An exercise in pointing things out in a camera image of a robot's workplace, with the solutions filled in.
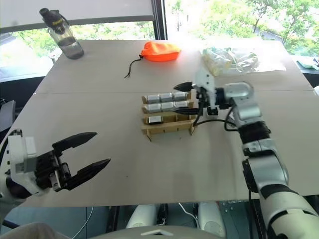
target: floor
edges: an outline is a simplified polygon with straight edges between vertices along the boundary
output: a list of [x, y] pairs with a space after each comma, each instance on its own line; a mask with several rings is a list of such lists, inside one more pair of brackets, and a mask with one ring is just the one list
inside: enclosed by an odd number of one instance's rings
[[[241, 201], [220, 202], [221, 214], [226, 226], [227, 238], [247, 239], [248, 220], [245, 203]], [[192, 213], [193, 203], [183, 203], [188, 212]], [[136, 206], [122, 206], [119, 212], [118, 230], [124, 229]], [[91, 207], [87, 208], [23, 208], [13, 209], [5, 219], [19, 225], [32, 222], [43, 222], [54, 230], [73, 237], [83, 226], [90, 215]], [[108, 218], [108, 207], [94, 207], [91, 219], [77, 239], [86, 239], [105, 233]], [[168, 205], [169, 225], [195, 227], [191, 216], [186, 215], [178, 204]], [[10, 229], [1, 228], [1, 234]]]

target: black drawstring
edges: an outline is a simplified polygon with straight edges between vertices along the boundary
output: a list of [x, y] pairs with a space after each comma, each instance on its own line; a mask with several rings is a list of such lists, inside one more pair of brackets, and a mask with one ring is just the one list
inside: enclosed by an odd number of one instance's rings
[[136, 62], [136, 61], [140, 61], [140, 60], [143, 59], [143, 56], [142, 56], [142, 55], [139, 55], [139, 57], [140, 57], [139, 59], [136, 59], [136, 60], [134, 60], [134, 61], [132, 61], [132, 62], [130, 63], [129, 72], [128, 72], [128, 74], [127, 74], [124, 78], [130, 77], [132, 64], [133, 64], [134, 62]]

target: orange pouch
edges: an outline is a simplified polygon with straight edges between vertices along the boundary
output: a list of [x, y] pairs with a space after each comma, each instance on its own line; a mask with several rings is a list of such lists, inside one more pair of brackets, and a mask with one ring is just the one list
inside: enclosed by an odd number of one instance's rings
[[148, 41], [141, 51], [141, 55], [149, 61], [175, 60], [180, 53], [180, 48], [171, 43]]

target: white cable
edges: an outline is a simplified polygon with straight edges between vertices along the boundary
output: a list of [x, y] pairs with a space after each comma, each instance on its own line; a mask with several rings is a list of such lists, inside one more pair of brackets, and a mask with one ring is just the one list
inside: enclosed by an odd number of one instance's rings
[[190, 215], [190, 216], [192, 216], [192, 217], [194, 218], [194, 220], [196, 221], [197, 229], [199, 229], [199, 223], [198, 223], [197, 218], [196, 218], [192, 213], [187, 212], [181, 203], [178, 203], [178, 204], [180, 205], [180, 207], [183, 209], [183, 211], [184, 211], [187, 215]]
[[84, 223], [83, 227], [81, 227], [80, 231], [78, 231], [78, 233], [75, 234], [75, 236], [72, 237], [72, 239], [75, 239], [79, 235], [79, 233], [83, 230], [83, 228], [87, 225], [88, 221], [90, 220], [90, 218], [92, 216], [93, 209], [94, 209], [94, 207], [92, 207], [92, 210], [91, 210], [91, 213], [89, 215], [89, 218], [86, 220], [86, 222]]

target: battery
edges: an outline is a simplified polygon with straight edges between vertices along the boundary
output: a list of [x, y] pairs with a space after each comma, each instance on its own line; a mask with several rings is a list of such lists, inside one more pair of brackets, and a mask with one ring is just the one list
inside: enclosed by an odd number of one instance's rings
[[148, 100], [148, 104], [160, 103], [159, 95], [150, 95], [146, 97]]
[[177, 101], [175, 102], [176, 108], [188, 108], [188, 101]]
[[147, 107], [148, 113], [157, 113], [157, 112], [161, 112], [161, 104], [150, 104]]
[[188, 92], [174, 92], [174, 101], [185, 101], [187, 99]]
[[148, 118], [148, 123], [149, 124], [159, 124], [163, 123], [163, 117], [162, 116], [150, 116]]
[[163, 112], [171, 111], [173, 109], [175, 109], [174, 102], [166, 102], [166, 103], [161, 104], [161, 111], [163, 111]]
[[172, 93], [163, 93], [159, 95], [161, 102], [172, 102], [173, 94]]

